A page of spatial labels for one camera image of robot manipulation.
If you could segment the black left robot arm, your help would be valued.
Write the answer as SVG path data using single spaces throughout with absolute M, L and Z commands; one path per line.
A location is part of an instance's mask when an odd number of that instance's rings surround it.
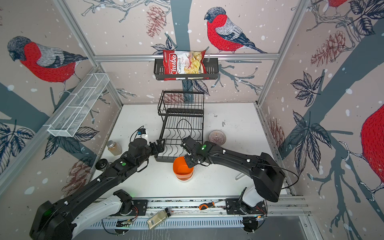
M 92 180 L 73 194 L 55 202 L 47 201 L 39 206 L 30 237 L 33 240 L 71 240 L 75 228 L 80 225 L 76 218 L 104 193 L 123 183 L 131 175 L 139 173 L 138 168 L 150 156 L 162 153 L 165 141 L 147 143 L 146 139 L 135 139 L 129 143 L 129 150 Z

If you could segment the red cassava chips bag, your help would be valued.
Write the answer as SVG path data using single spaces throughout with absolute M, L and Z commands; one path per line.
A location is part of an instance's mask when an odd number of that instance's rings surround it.
M 165 75 L 200 75 L 206 74 L 203 59 L 206 51 L 187 52 L 163 50 Z

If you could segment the small jar with brown contents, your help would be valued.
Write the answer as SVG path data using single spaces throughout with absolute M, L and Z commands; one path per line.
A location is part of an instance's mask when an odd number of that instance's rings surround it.
M 113 140 L 107 142 L 107 147 L 109 152 L 114 156 L 120 156 L 123 153 L 122 147 Z

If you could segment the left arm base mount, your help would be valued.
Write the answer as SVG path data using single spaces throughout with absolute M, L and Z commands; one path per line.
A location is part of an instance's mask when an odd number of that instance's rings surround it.
M 113 193 L 113 197 L 117 197 L 119 210 L 110 215 L 110 217 L 140 217 L 145 216 L 148 207 L 148 200 L 134 199 L 124 190 L 118 190 Z

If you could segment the black wall basket shelf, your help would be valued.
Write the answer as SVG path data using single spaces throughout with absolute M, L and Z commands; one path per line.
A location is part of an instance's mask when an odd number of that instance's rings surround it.
M 218 59 L 203 59 L 186 65 L 178 60 L 155 60 L 154 76 L 158 81 L 215 80 L 219 76 Z

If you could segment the orange handled screwdriver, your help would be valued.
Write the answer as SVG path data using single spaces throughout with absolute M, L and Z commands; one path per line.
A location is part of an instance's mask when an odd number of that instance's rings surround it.
M 206 210 L 206 209 L 209 209 L 209 208 L 214 207 L 214 206 L 215 206 L 214 202 L 203 203 L 203 204 L 199 205 L 199 210 L 200 211 Z

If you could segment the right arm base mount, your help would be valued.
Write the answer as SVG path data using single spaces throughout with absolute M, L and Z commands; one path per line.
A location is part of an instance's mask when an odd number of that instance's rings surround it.
M 261 201 L 256 204 L 247 204 L 244 200 L 246 193 L 250 193 L 252 197 L 256 194 L 257 200 Z M 252 234 L 265 223 L 268 217 L 268 204 L 265 199 L 260 198 L 255 189 L 248 191 L 248 188 L 244 188 L 237 199 L 225 199 L 224 209 L 227 215 L 239 215 L 242 217 L 241 223 L 243 224 L 243 230 Z

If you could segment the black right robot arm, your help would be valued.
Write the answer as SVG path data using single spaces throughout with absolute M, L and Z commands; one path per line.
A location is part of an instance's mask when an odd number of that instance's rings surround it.
M 208 141 L 201 144 L 190 136 L 182 139 L 181 147 L 187 152 L 185 161 L 189 168 L 196 165 L 221 165 L 236 170 L 253 180 L 262 198 L 278 202 L 286 175 L 269 154 L 246 155 Z

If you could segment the beige electronic box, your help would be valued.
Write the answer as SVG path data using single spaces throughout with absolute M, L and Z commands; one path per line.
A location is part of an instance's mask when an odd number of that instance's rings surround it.
M 152 230 L 159 226 L 162 222 L 166 221 L 171 216 L 171 212 L 168 208 L 159 211 L 154 216 L 152 216 L 149 220 L 147 220 L 147 224 L 149 230 Z

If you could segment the orange glass bowl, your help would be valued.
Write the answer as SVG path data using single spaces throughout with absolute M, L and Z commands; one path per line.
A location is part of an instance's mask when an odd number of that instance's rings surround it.
M 173 162 L 173 172 L 178 180 L 188 181 L 194 174 L 194 168 L 189 168 L 185 157 L 178 157 Z

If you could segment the striped patterned bowl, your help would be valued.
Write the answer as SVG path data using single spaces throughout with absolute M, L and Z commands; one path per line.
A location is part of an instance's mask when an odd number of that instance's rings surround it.
M 209 134 L 209 141 L 222 146 L 226 143 L 227 137 L 222 131 L 214 130 Z

